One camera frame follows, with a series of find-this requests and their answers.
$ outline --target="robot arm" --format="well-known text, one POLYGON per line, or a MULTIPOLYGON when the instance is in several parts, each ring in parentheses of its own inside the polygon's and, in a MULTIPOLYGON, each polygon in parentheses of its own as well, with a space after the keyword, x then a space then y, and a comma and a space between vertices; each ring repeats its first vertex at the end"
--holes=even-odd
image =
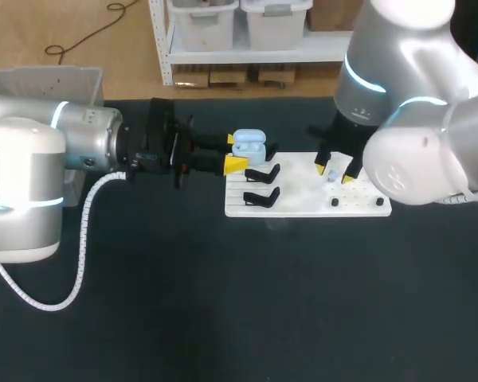
POLYGON ((396 201, 422 205, 458 193, 475 200, 478 64, 453 40, 454 7, 454 0, 365 2, 317 165, 338 148, 396 201))

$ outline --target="white coiled cable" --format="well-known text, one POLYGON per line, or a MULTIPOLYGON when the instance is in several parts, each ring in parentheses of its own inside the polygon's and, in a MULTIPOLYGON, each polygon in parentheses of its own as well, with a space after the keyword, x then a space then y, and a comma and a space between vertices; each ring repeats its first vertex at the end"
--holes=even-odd
POLYGON ((453 197, 446 197, 445 199, 441 199, 437 203, 440 205, 463 205, 465 203, 473 203, 478 202, 478 192, 473 193, 472 197, 464 194, 455 195, 453 197))
POLYGON ((80 254, 78 256, 78 271, 76 273, 76 281, 74 286, 72 287, 71 293, 69 296, 61 303, 56 305, 46 305, 40 303, 33 298, 31 298, 27 293, 20 288, 14 280, 10 277, 9 273, 4 269, 4 267, 0 264, 0 275, 4 278, 6 283, 21 297, 25 302, 37 308, 39 310, 44 310, 46 312, 56 312, 58 310, 63 310, 67 308, 74 299, 77 297, 78 292, 81 288, 81 283, 83 282, 83 273, 85 269, 85 252, 87 251, 87 228, 88 228, 88 216, 90 214, 90 207, 92 206, 92 201, 94 200, 94 196, 96 195, 97 191, 109 181, 115 180, 126 180, 126 173, 109 173, 104 175, 97 183, 88 191, 87 198, 85 199, 83 212, 81 214, 81 226, 80 226, 80 254))

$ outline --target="white storage box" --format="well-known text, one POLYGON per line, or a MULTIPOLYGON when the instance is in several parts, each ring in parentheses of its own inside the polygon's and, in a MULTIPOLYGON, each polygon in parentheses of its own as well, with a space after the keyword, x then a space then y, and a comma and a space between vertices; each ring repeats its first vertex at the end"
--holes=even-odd
POLYGON ((252 50, 291 50, 303 38, 304 19, 313 0, 241 0, 248 14, 252 50))
POLYGON ((173 0, 168 0, 187 51, 215 52, 232 48, 233 13, 239 7, 239 0, 229 0, 228 3, 225 6, 186 8, 174 6, 173 0))

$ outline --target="metal shelf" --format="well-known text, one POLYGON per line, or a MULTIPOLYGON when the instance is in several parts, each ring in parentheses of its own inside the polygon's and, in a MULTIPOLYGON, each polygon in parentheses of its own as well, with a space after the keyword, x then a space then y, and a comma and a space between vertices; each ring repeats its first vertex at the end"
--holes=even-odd
POLYGON ((234 20, 233 49, 224 52, 188 52, 182 46, 174 19, 165 26, 164 0, 149 0, 152 27, 158 50, 159 67, 165 85, 172 85, 173 64, 271 64, 288 62, 342 61, 352 32, 310 32, 304 30, 300 46, 294 50, 254 51, 249 46, 246 16, 238 10, 234 20))
POLYGON ((182 45, 176 25, 169 33, 171 64, 268 64, 278 62, 342 61, 351 41, 352 32, 310 32, 306 26, 300 46, 294 50, 254 51, 249 46, 244 14, 236 12, 233 49, 222 52, 188 52, 182 45))

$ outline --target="black clip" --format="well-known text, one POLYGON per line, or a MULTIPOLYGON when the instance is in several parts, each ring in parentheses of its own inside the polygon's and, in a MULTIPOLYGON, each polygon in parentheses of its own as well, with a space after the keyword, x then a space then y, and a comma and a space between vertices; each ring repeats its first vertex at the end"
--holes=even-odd
POLYGON ((280 145, 278 143, 273 143, 272 145, 266 146, 265 148, 265 161, 270 162, 276 153, 278 152, 278 149, 280 148, 280 145))
POLYGON ((246 169, 245 177, 248 178, 248 181, 259 181, 260 183, 270 185, 275 181, 276 177, 280 173, 280 169, 280 163, 275 165, 270 173, 261 173, 260 171, 246 169))
POLYGON ((262 197, 256 193, 244 193, 243 199, 246 205, 258 205, 265 209, 270 209, 280 196, 280 187, 276 187, 269 197, 262 197))

